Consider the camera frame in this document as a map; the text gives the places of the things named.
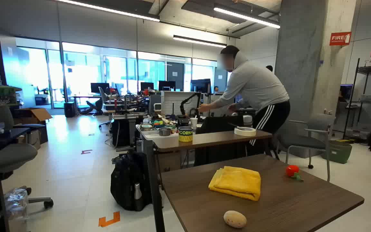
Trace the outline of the yellow microfiber cloth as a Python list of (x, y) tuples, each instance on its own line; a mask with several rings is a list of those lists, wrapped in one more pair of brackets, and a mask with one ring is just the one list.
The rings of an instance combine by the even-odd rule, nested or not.
[(262, 177), (258, 172), (252, 169), (223, 166), (213, 175), (209, 190), (258, 201), (262, 194)]

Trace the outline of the yellow lidded jar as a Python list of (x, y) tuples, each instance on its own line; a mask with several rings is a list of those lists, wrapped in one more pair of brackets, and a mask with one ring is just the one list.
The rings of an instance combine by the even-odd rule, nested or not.
[(181, 127), (178, 134), (181, 143), (191, 143), (194, 141), (194, 130), (190, 127)]

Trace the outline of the wooden desk behind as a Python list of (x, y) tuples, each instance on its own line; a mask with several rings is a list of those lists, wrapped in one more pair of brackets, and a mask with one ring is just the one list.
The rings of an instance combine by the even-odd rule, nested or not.
[(265, 145), (266, 151), (270, 151), (271, 139), (271, 133), (257, 129), (252, 129), (248, 134), (236, 133), (235, 130), (192, 134), (190, 142), (182, 142), (178, 133), (163, 137), (158, 132), (142, 132), (141, 138), (137, 141), (137, 150), (155, 159), (155, 152), (178, 152), (259, 141)]

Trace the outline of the white tape roll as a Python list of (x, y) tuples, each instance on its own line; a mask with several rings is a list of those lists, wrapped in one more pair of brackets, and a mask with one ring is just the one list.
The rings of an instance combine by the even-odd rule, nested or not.
[(250, 128), (250, 127), (236, 127), (235, 134), (244, 136), (244, 137), (254, 137), (257, 134), (257, 129)]

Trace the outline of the person in grey hoodie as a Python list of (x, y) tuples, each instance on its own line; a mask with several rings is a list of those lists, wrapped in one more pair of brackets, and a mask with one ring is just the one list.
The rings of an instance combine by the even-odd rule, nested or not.
[(227, 106), (231, 111), (238, 107), (236, 97), (256, 110), (253, 127), (275, 134), (290, 114), (290, 97), (280, 79), (266, 66), (249, 61), (235, 45), (221, 50), (222, 65), (231, 74), (227, 89), (213, 103), (204, 103), (200, 112)]

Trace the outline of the black backpack on floor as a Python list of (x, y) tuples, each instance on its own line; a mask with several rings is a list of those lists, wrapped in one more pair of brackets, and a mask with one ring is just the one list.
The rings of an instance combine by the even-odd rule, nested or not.
[(122, 154), (113, 160), (111, 195), (125, 210), (142, 212), (151, 203), (147, 157), (143, 152)]

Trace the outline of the beige potato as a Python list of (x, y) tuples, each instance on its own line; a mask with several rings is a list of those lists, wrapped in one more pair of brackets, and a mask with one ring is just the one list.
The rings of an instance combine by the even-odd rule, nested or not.
[(248, 224), (247, 217), (236, 210), (227, 210), (223, 215), (223, 221), (227, 226), (234, 228), (244, 228)]

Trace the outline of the red toy tomato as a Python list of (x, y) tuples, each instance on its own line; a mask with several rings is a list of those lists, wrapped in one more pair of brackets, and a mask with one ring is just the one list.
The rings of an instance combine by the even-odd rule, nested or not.
[(301, 169), (298, 165), (288, 165), (286, 166), (286, 175), (292, 179), (297, 179), (302, 182)]

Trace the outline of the grey office chair right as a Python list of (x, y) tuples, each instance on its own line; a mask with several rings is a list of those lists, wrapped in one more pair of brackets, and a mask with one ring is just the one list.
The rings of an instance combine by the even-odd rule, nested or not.
[(290, 154), (293, 148), (311, 152), (320, 151), (326, 160), (326, 181), (332, 179), (329, 146), (332, 139), (334, 115), (315, 114), (308, 120), (289, 120), (277, 136), (279, 147)]

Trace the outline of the grey office chair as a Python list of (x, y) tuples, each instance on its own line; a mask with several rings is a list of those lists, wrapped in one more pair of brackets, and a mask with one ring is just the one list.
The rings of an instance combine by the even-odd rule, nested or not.
[(308, 120), (289, 120), (277, 136), (279, 147), (290, 154), (293, 148), (311, 152), (320, 151), (326, 160), (326, 181), (332, 179), (329, 146), (332, 139), (334, 115), (315, 114)]
[(16, 125), (11, 108), (0, 108), (0, 179), (8, 178), (16, 169), (37, 157), (38, 148), (29, 142), (19, 143), (17, 138), (38, 129), (39, 124)]

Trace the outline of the green storage crate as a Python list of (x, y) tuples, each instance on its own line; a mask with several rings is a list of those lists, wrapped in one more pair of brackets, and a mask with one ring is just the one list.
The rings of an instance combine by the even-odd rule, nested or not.
[(330, 161), (338, 164), (347, 164), (352, 152), (351, 143), (343, 143), (338, 141), (330, 141), (326, 146), (326, 150), (323, 154), (323, 157), (328, 157)]

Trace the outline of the cardboard box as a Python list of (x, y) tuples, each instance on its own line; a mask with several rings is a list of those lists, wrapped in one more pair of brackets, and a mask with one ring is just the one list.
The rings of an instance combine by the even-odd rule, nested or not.
[(47, 108), (21, 108), (15, 117), (17, 124), (40, 125), (40, 143), (48, 142), (47, 121), (52, 117)]

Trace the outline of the grey office chair left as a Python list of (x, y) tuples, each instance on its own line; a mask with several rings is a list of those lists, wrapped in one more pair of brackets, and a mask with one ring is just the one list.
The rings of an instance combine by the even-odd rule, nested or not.
[(16, 125), (11, 108), (0, 108), (0, 179), (8, 178), (16, 169), (37, 157), (38, 148), (29, 142), (19, 143), (17, 138), (38, 129), (39, 124)]

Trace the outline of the clear plastic bottle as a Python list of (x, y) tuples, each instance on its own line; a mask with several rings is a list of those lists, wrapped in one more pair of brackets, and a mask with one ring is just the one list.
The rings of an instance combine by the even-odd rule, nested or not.
[(25, 188), (13, 188), (6, 195), (6, 210), (11, 232), (28, 232), (29, 196)]

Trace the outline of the red wall sign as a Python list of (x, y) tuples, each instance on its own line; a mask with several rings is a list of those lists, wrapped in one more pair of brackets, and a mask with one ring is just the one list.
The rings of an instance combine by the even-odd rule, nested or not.
[(330, 35), (330, 45), (335, 47), (344, 47), (351, 43), (352, 34), (351, 32), (333, 32)]

